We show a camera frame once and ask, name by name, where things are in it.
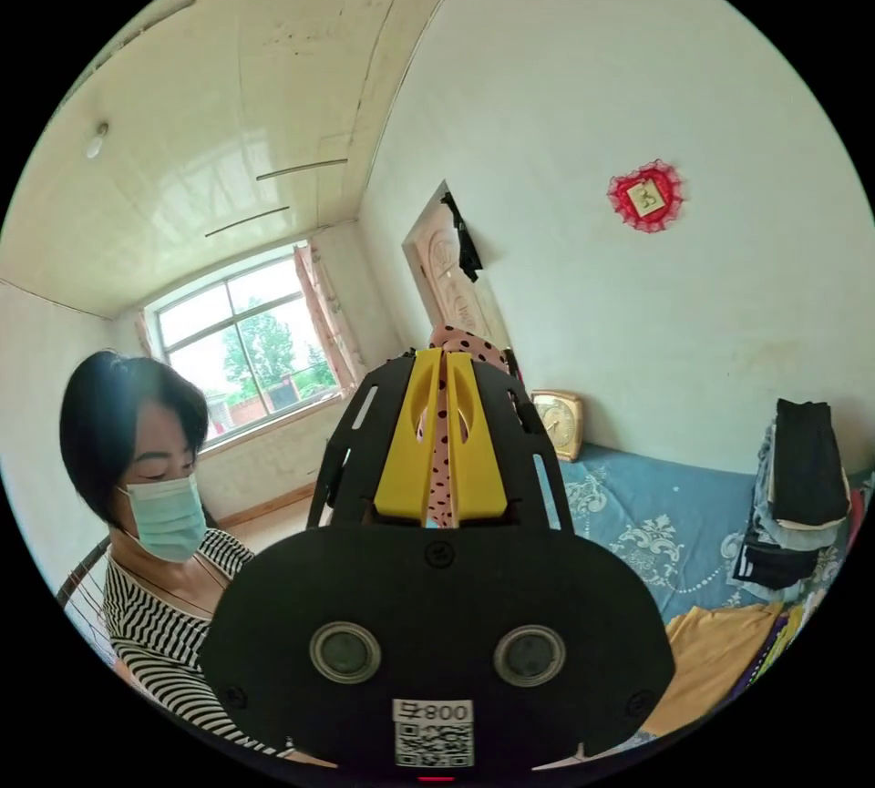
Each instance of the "blue bedsheet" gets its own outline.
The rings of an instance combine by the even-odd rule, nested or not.
[[[747,527],[753,475],[591,445],[561,470],[577,534],[609,548],[638,573],[666,624],[693,606],[719,609],[762,602],[729,581]],[[851,484],[860,484],[866,474],[850,476]],[[551,501],[548,513],[557,527]],[[801,599],[835,578],[847,535],[845,523],[836,544],[821,553]]]

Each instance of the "yellow bracket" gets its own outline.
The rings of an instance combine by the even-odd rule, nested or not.
[[[374,498],[376,511],[384,517],[407,518],[418,521],[420,525],[426,523],[442,353],[440,348],[419,351],[414,361]],[[426,428],[420,442],[417,429],[426,410]]]
[[[457,524],[501,517],[508,507],[508,499],[468,354],[447,354],[447,387],[453,517]],[[468,430],[465,441],[462,441],[463,419]]]

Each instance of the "camera rig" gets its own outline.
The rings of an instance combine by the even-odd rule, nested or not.
[[[442,357],[455,526],[437,529],[425,523]],[[522,383],[437,348],[362,382],[307,529],[228,587],[201,669],[250,737],[415,781],[518,773],[580,743],[605,752],[647,719],[674,659],[644,583],[575,536]]]

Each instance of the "blue face mask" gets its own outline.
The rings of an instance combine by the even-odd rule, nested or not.
[[[194,475],[174,481],[128,485],[140,546],[153,557],[184,563],[201,547],[207,532]]]

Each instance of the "gold clock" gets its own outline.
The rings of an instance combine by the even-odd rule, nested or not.
[[[531,401],[560,460],[573,462],[583,443],[583,401],[561,390],[533,390]]]

